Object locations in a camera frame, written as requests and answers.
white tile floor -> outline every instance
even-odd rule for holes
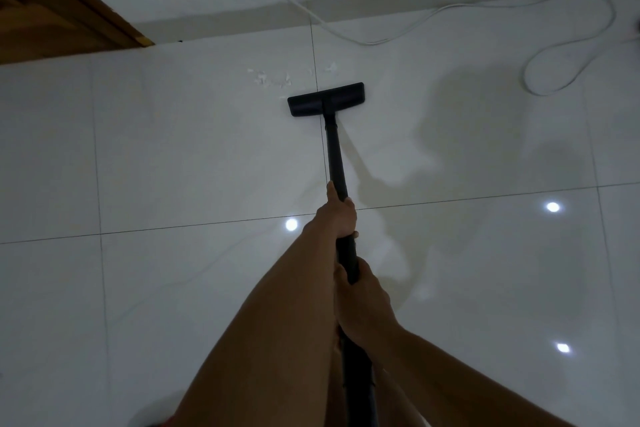
[[[607,38],[640,15],[616,2]],[[0,67],[3,419],[171,413],[299,232],[287,217],[323,200],[321,120],[285,100],[317,76],[365,83],[339,115],[346,174],[358,250],[403,324],[578,425],[635,425],[639,45],[552,98],[517,84],[600,11],[464,9],[375,48],[314,26]],[[375,37],[416,16],[335,26]],[[534,81],[583,55],[552,51]]]

black vacuum cleaner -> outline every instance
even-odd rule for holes
[[[335,114],[345,108],[355,107],[364,102],[364,83],[342,86],[331,90],[318,91],[287,100],[294,117],[322,115],[326,130],[326,146],[329,155],[329,175],[340,201],[348,196],[344,180],[338,125]],[[347,272],[350,284],[358,281],[359,270],[356,258],[356,244],[353,236],[335,241],[338,262]],[[346,398],[349,427],[377,427],[374,384],[371,375],[371,360],[356,343],[340,331],[342,346],[342,374]]]

bright light spot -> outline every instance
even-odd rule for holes
[[[284,226],[286,227],[286,229],[292,232],[293,230],[298,228],[298,220],[296,220],[295,218],[289,218]]]

power cord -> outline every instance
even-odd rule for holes
[[[413,29],[415,29],[416,27],[420,26],[421,24],[427,22],[429,19],[434,17],[436,14],[444,12],[445,10],[455,9],[455,8],[458,8],[458,7],[476,7],[476,8],[481,8],[481,9],[516,9],[516,8],[519,8],[519,7],[528,7],[528,6],[531,6],[531,5],[537,5],[539,3],[548,2],[549,0],[535,0],[535,1],[532,1],[532,2],[514,3],[514,4],[508,4],[508,5],[505,5],[505,4],[494,4],[494,3],[483,3],[483,2],[452,3],[452,4],[449,4],[449,5],[445,5],[443,7],[439,7],[438,9],[433,10],[433,11],[421,16],[419,19],[417,19],[416,21],[412,22],[407,27],[405,27],[400,32],[398,32],[396,35],[393,35],[391,37],[385,37],[384,39],[379,39],[377,41],[359,41],[357,39],[349,37],[346,34],[343,34],[340,31],[332,28],[329,25],[329,23],[327,23],[324,19],[322,19],[320,16],[318,16],[315,12],[313,12],[313,11],[309,10],[308,8],[306,8],[304,5],[302,5],[297,0],[286,0],[286,1],[289,2],[292,5],[295,5],[297,8],[299,8],[304,13],[306,13],[309,17],[311,17],[313,20],[315,20],[322,28],[324,28],[325,31],[333,34],[336,37],[339,37],[340,39],[343,39],[343,40],[348,41],[348,42],[353,42],[353,43],[358,44],[360,46],[378,46],[380,44],[384,44],[386,42],[393,41],[393,40],[397,39],[398,37],[401,37],[401,36],[411,32]],[[600,49],[596,50],[596,52],[594,52],[594,54],[592,54],[592,56],[590,56],[580,66],[580,68],[578,68],[576,73],[572,76],[572,78],[567,83],[564,83],[563,85],[561,85],[561,86],[559,86],[557,88],[554,88],[554,89],[552,89],[550,91],[547,91],[547,92],[535,90],[531,86],[529,81],[527,80],[527,70],[529,69],[529,66],[531,65],[531,63],[533,62],[534,59],[536,59],[538,56],[540,56],[540,54],[542,54],[542,53],[544,53],[544,52],[546,52],[548,50],[554,49],[554,48],[567,46],[569,44],[574,44],[576,42],[583,42],[583,41],[589,41],[591,39],[595,39],[596,37],[599,37],[600,35],[602,35],[607,29],[609,29],[613,25],[613,22],[615,22],[615,20],[616,20],[616,18],[618,16],[618,13],[616,11],[615,5],[614,5],[612,0],[601,0],[601,1],[603,1],[606,4],[606,6],[607,6],[607,8],[609,10],[609,18],[608,18],[606,24],[604,24],[601,28],[599,28],[596,31],[594,31],[594,33],[589,34],[589,35],[584,36],[584,37],[577,37],[577,38],[571,39],[569,41],[556,42],[554,44],[546,46],[546,47],[540,49],[539,51],[535,52],[532,56],[530,56],[530,58],[528,58],[525,61],[525,63],[522,65],[522,68],[520,70],[520,83],[522,84],[522,86],[523,86],[525,91],[527,91],[529,94],[532,94],[534,96],[550,96],[550,95],[553,95],[554,93],[557,93],[557,92],[567,88],[569,85],[571,85],[573,82],[575,82],[578,79],[578,77],[582,74],[582,72],[584,72],[584,70],[587,69],[587,67],[594,60],[596,60],[597,58],[602,56],[605,52],[609,51],[613,47],[619,46],[620,44],[624,44],[626,42],[631,42],[631,41],[635,41],[636,39],[640,39],[640,35],[636,35],[634,37],[630,37],[630,38],[624,39],[622,41],[617,41],[617,42],[614,42],[612,44],[605,45],[604,47],[601,47]]]

